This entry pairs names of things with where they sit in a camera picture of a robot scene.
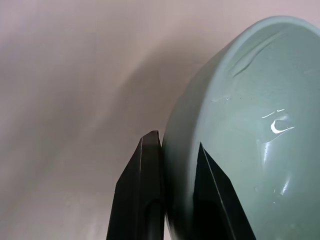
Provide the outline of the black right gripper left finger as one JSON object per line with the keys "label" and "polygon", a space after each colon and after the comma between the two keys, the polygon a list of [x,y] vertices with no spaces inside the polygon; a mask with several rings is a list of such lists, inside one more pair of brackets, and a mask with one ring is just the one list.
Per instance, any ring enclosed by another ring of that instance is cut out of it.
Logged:
{"label": "black right gripper left finger", "polygon": [[106,238],[162,240],[165,213],[163,153],[153,130],[139,140],[116,183]]}

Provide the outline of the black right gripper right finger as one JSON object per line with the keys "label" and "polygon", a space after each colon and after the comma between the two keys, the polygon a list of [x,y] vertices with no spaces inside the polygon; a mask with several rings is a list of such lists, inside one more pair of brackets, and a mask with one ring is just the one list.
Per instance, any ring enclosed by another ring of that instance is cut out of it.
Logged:
{"label": "black right gripper right finger", "polygon": [[224,171],[201,144],[193,192],[195,240],[255,240],[256,237]]}

